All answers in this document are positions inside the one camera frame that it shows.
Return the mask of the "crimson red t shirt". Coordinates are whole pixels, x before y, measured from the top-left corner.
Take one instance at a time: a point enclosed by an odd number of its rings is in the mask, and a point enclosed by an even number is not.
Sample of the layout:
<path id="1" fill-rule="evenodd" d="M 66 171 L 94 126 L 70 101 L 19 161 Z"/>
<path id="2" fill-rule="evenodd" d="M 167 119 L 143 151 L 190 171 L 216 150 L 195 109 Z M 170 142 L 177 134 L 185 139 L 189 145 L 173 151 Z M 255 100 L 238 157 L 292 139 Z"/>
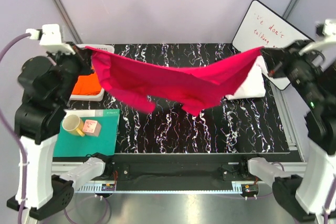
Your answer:
<path id="1" fill-rule="evenodd" d="M 96 48 L 92 64 L 102 88 L 144 113 L 155 103 L 148 96 L 176 101 L 189 114 L 218 106 L 226 95 L 233 95 L 246 80 L 260 56 L 260 48 L 242 52 L 206 67 L 164 67 L 140 62 Z"/>

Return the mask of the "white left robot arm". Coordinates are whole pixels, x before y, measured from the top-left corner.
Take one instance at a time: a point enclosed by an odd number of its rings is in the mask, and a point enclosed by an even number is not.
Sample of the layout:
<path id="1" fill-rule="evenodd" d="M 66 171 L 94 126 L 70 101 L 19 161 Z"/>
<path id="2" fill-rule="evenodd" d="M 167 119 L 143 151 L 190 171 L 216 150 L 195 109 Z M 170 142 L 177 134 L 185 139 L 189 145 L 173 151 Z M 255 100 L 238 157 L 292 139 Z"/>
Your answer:
<path id="1" fill-rule="evenodd" d="M 28 59 L 18 83 L 24 93 L 14 119 L 14 135 L 20 148 L 20 183 L 7 206 L 27 209 L 29 216 L 42 221 L 70 203 L 74 192 L 88 181 L 113 175 L 108 156 L 95 153 L 71 171 L 54 175 L 52 163 L 60 125 L 73 88 L 80 76 L 92 73 L 92 51 L 70 45 L 70 53 L 60 50 Z"/>

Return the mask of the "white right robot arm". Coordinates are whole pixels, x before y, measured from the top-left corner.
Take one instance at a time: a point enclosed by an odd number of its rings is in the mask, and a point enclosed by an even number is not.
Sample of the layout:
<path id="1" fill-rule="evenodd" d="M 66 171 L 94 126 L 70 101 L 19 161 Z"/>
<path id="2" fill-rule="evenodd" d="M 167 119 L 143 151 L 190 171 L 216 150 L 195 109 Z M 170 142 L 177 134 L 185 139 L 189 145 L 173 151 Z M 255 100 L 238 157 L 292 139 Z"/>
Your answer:
<path id="1" fill-rule="evenodd" d="M 309 107 L 304 119 L 311 142 L 304 176 L 278 169 L 262 157 L 238 167 L 242 179 L 256 176 L 270 186 L 276 202 L 298 222 L 335 218 L 335 63 L 322 70 L 310 58 L 324 59 L 323 45 L 327 41 L 297 40 L 260 51 L 268 76 L 288 78 Z"/>

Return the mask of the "orange t shirt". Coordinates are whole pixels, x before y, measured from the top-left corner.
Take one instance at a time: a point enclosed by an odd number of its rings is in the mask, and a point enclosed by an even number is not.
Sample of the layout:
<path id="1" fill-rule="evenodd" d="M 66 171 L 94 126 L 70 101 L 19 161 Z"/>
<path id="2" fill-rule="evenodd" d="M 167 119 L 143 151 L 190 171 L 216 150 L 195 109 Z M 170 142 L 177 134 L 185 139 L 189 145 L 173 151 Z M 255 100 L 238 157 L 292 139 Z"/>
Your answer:
<path id="1" fill-rule="evenodd" d="M 72 95 L 97 95 L 102 87 L 99 83 L 96 73 L 88 76 L 79 76 L 77 83 L 74 86 Z"/>

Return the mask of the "folded white t shirt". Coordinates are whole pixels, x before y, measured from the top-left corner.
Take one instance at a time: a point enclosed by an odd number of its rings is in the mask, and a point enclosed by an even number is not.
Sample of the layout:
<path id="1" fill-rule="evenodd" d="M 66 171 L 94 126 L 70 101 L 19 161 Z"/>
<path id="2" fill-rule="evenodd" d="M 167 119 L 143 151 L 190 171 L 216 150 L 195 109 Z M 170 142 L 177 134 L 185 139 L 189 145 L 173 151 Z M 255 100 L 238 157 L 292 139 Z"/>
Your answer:
<path id="1" fill-rule="evenodd" d="M 266 94 L 266 89 L 264 86 L 263 70 L 267 70 L 265 61 L 259 56 L 247 78 L 241 84 L 241 86 L 236 90 L 234 95 L 227 95 L 227 100 L 237 100 L 237 99 L 249 99 L 249 98 L 262 98 Z"/>

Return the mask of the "white plastic basket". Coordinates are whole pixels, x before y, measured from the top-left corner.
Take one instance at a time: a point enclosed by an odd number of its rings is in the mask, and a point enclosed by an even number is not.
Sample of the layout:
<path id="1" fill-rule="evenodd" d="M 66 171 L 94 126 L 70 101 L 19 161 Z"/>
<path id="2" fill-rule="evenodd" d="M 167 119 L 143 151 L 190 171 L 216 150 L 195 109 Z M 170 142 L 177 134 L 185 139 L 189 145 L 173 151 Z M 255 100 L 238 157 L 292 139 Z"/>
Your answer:
<path id="1" fill-rule="evenodd" d="M 114 53 L 114 47 L 112 45 L 99 45 L 99 44 L 76 44 L 80 48 L 93 47 L 103 51 Z M 97 95 L 71 95 L 69 100 L 76 101 L 102 101 L 104 95 L 104 89 L 102 88 Z"/>

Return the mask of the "cream yellow mug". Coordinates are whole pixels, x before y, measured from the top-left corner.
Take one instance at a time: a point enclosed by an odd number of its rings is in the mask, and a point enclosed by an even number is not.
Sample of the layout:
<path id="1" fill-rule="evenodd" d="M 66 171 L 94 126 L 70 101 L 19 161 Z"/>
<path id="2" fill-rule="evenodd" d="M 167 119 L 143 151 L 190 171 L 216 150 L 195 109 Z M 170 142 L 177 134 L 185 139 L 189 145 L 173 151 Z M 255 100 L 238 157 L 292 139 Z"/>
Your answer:
<path id="1" fill-rule="evenodd" d="M 84 121 L 77 115 L 71 114 L 65 117 L 61 124 L 62 128 L 71 135 L 84 137 L 85 133 L 82 131 Z"/>

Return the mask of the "pink eraser block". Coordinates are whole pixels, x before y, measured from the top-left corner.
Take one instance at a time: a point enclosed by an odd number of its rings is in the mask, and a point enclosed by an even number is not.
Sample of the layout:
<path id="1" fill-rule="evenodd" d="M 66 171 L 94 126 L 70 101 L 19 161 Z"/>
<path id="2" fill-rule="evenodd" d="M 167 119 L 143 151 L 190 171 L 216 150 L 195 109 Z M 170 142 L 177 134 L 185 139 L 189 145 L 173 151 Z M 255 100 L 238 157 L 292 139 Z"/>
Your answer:
<path id="1" fill-rule="evenodd" d="M 101 132 L 101 124 L 96 120 L 86 119 L 82 131 L 87 136 L 98 137 Z"/>

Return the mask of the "black marbled table mat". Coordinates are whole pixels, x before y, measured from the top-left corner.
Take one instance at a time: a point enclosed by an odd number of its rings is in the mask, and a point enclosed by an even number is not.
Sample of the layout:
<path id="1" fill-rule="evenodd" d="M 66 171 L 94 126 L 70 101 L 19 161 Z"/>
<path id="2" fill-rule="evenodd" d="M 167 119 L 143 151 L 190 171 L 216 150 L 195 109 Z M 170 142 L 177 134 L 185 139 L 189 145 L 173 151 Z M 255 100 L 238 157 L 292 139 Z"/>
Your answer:
<path id="1" fill-rule="evenodd" d="M 203 67 L 237 53 L 230 44 L 128 44 L 115 52 L 170 67 Z M 226 100 L 193 116 L 179 103 L 150 97 L 156 108 L 141 113 L 106 94 L 100 107 L 119 109 L 118 153 L 286 153 L 284 125 L 269 82 L 266 95 Z"/>

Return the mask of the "green paper folder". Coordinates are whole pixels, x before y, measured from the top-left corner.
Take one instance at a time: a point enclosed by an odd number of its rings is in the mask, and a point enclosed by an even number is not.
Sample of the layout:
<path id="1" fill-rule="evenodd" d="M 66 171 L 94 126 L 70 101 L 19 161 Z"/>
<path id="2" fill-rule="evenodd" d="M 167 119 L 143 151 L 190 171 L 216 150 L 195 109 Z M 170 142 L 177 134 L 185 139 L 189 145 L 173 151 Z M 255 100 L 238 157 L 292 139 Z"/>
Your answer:
<path id="1" fill-rule="evenodd" d="M 98 136 L 75 136 L 60 127 L 54 157 L 85 157 L 101 153 L 113 155 L 118 135 L 119 109 L 67 110 L 66 116 L 76 115 L 83 120 L 96 120 L 101 125 Z"/>

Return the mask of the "white whiteboard black frame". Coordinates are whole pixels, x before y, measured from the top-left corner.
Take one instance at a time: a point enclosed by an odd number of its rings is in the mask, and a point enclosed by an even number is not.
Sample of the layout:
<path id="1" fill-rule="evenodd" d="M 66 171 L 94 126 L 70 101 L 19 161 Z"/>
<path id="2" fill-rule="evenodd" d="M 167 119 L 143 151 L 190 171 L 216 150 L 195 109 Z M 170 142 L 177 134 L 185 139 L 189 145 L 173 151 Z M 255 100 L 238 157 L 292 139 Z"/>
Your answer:
<path id="1" fill-rule="evenodd" d="M 232 41 L 245 52 L 257 47 L 282 48 L 295 40 L 308 40 L 306 34 L 287 22 L 259 0 L 253 0 Z"/>

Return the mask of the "aluminium frame rail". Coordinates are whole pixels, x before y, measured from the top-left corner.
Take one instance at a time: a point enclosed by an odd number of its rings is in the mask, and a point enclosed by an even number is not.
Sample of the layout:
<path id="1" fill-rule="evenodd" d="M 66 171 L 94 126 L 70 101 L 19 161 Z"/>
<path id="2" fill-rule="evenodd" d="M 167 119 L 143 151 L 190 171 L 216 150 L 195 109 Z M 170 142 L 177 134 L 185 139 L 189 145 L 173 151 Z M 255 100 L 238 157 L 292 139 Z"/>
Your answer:
<path id="1" fill-rule="evenodd" d="M 52 173 L 60 175 L 68 172 L 82 162 L 53 162 Z M 308 163 L 283 162 L 285 172 L 303 177 Z M 113 163 L 104 178 L 113 178 L 117 172 L 121 181 L 141 176 L 155 177 L 212 177 L 226 181 L 254 180 L 252 175 L 241 175 L 239 163 Z"/>

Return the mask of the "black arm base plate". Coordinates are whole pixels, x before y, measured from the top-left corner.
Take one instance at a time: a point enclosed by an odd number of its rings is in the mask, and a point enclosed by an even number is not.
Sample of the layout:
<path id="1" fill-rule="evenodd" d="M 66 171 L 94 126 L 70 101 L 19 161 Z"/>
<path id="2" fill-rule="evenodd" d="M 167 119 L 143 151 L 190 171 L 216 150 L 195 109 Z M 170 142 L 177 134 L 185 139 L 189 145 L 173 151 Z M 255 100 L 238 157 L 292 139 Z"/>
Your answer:
<path id="1" fill-rule="evenodd" d="M 113 169 L 121 180 L 139 177 L 191 177 L 221 178 L 231 175 L 243 180 L 254 180 L 244 165 L 243 154 L 126 154 L 112 156 Z"/>

